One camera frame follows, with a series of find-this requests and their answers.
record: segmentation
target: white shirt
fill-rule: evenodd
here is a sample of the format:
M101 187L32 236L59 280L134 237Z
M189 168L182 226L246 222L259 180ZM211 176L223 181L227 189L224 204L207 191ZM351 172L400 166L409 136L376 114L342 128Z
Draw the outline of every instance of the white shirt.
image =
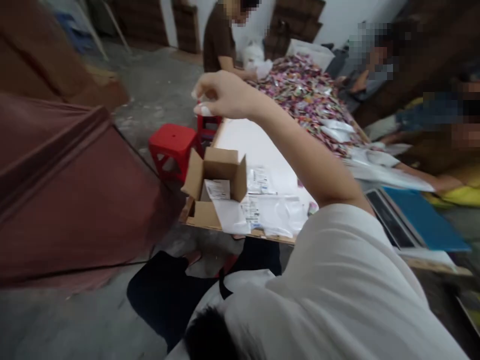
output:
M282 276L241 271L225 286L233 295L217 283L195 312L219 306L233 340L266 359L468 359L379 221L352 205L310 217ZM167 358L189 358L183 341Z

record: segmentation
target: stool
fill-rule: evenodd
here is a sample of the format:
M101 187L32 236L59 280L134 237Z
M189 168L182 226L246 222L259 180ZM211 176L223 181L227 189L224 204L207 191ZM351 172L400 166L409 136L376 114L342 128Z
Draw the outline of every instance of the stool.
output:
M221 116L202 116L197 115L196 117L196 131L198 133L198 139L200 142L203 140L210 140L214 139L217 130L219 129L220 124L222 123ZM205 124L216 124L216 130L210 130L205 128Z
M202 144L200 144L195 130L189 127L165 124L158 129L148 140L148 148L160 178L162 180L180 180L185 182L189 167L190 149L194 146L198 154L203 158L204 150ZM180 173L163 170L169 158L173 158L176 161Z

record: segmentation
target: pile of candy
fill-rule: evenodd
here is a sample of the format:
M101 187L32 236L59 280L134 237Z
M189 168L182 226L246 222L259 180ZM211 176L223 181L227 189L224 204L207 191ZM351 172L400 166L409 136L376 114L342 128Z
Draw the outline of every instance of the pile of candy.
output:
M264 80L250 84L273 98L336 156L347 157L348 145L365 144L357 133L350 136L350 142L339 143L322 132L322 119L337 120L352 126L354 124L338 98L333 80L309 56L297 54L279 58Z

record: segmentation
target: black hair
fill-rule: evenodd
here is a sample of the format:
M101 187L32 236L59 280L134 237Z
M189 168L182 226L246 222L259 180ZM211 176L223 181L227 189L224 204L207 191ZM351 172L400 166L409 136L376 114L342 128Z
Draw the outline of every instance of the black hair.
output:
M219 311L208 307L188 327L183 337L191 360L239 360L239 351Z
M254 9L260 5L260 0L240 0L240 11L245 13L248 9Z
M378 47L386 47L388 56L399 56L417 32L417 22L412 19L387 24L376 42Z

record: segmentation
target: maroon cloth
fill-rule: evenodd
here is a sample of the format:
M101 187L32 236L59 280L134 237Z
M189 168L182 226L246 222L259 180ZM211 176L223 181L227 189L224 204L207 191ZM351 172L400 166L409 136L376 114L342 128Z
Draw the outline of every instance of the maroon cloth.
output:
M181 206L104 107L0 94L0 287L102 285L162 238Z

